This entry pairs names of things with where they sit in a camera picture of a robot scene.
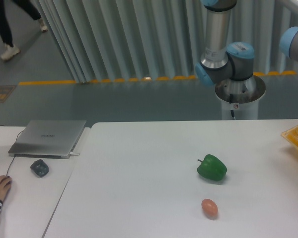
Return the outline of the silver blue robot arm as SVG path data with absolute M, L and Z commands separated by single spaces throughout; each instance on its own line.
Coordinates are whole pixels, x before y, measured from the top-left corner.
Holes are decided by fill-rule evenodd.
M 243 42 L 227 44 L 230 11 L 235 0 L 204 0 L 207 9 L 205 51 L 196 63 L 197 77 L 205 85 L 226 79 L 244 81 L 253 76 L 254 49 Z M 279 48 L 290 59 L 298 62 L 298 27 L 289 28 L 281 37 Z

